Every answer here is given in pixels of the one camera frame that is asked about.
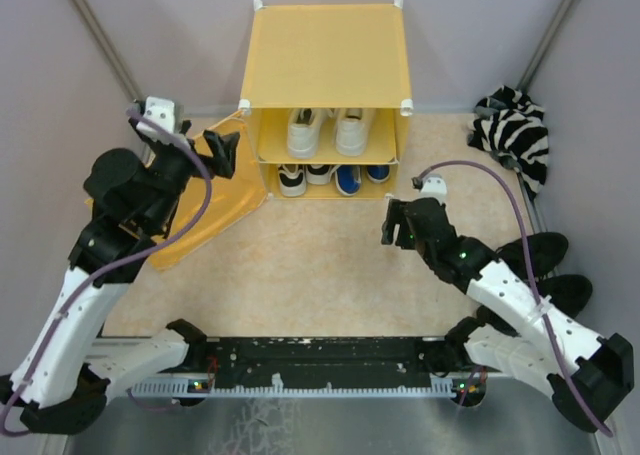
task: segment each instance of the zebra striped cloth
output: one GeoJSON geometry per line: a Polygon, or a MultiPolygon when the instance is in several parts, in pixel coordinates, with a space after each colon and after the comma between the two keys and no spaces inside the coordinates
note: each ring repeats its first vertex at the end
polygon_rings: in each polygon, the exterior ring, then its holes
{"type": "Polygon", "coordinates": [[[533,200],[547,181],[549,131],[542,123],[544,109],[528,95],[502,86],[475,108],[478,118],[467,145],[489,152],[503,167],[522,175],[533,200]]]}

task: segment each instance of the cable clip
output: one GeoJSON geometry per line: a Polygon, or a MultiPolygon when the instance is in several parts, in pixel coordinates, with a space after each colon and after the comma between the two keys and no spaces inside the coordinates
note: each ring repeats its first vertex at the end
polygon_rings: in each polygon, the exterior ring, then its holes
{"type": "Polygon", "coordinates": [[[538,321],[551,310],[552,306],[551,295],[541,298],[540,303],[533,307],[533,309],[522,318],[521,329],[518,330],[518,332],[524,335],[524,332],[528,330],[529,327],[538,323],[538,321]]]}

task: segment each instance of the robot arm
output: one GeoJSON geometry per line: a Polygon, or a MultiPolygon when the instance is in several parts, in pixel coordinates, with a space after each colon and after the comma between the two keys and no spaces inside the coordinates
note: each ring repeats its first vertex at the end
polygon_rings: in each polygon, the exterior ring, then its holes
{"type": "MultiPolygon", "coordinates": [[[[4,404],[21,389],[15,404],[25,407],[21,421],[32,432],[78,433],[93,423],[115,396],[135,383],[204,357],[206,336],[178,320],[118,359],[84,363],[109,312],[134,282],[146,257],[98,277],[73,305],[65,308],[69,296],[92,274],[155,247],[152,237],[168,237],[180,195],[191,177],[200,176],[183,153],[185,147],[194,153],[195,149],[186,138],[190,123],[179,123],[176,105],[149,97],[137,108],[145,119],[175,136],[168,137],[142,121],[130,119],[137,135],[154,153],[150,165],[145,166],[133,152],[121,148],[96,160],[84,183],[93,199],[91,221],[71,251],[55,306],[26,359],[12,374],[0,377],[0,401],[4,404]],[[54,323],[58,326],[51,336],[49,330],[54,323]],[[29,367],[43,342],[47,342],[47,348],[29,376],[29,367]]],[[[205,131],[204,137],[212,156],[197,157],[209,176],[231,178],[239,134],[220,137],[205,131]]]]}
{"type": "Polygon", "coordinates": [[[567,317],[548,298],[538,306],[531,289],[493,250],[475,238],[456,233],[446,215],[446,185],[439,176],[427,178],[420,195],[411,202],[389,202],[382,243],[393,243],[395,236],[397,246],[416,250],[440,280],[486,305],[521,334],[508,337],[474,318],[466,318],[447,339],[467,360],[527,383],[549,396],[574,425],[595,431],[561,376],[543,314],[555,330],[561,360],[572,381],[600,421],[606,420],[633,389],[633,350],[629,342],[618,334],[603,338],[567,317]]]}

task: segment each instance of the black sneaker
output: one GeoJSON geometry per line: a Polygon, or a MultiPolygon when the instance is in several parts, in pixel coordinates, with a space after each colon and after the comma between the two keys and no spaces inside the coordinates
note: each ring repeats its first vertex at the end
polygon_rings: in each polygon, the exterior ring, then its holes
{"type": "MultiPolygon", "coordinates": [[[[569,249],[569,240],[561,233],[544,232],[527,237],[533,262],[533,274],[544,277],[556,268],[569,249]]],[[[507,243],[496,250],[498,256],[505,261],[511,271],[521,280],[527,279],[524,263],[522,239],[507,243]]]]}
{"type": "MultiPolygon", "coordinates": [[[[538,283],[540,295],[551,296],[551,303],[570,318],[576,318],[587,306],[593,286],[587,277],[582,275],[558,275],[538,283]]],[[[500,318],[485,306],[476,311],[476,318],[482,323],[488,323],[505,335],[515,337],[518,332],[505,320],[500,318]]]]}

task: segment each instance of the shoe rack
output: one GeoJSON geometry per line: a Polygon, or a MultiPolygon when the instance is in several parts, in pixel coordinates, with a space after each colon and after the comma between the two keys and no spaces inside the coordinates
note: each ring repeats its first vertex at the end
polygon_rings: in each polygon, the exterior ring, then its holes
{"type": "MultiPolygon", "coordinates": [[[[366,5],[263,6],[255,16],[239,109],[247,121],[267,190],[280,193],[281,164],[390,165],[375,184],[362,177],[351,199],[380,199],[395,187],[412,114],[402,0],[366,5]],[[364,153],[341,155],[334,119],[320,131],[317,153],[299,160],[287,150],[292,108],[375,108],[364,153]]],[[[335,183],[309,185],[302,199],[344,199],[335,183]]]]}

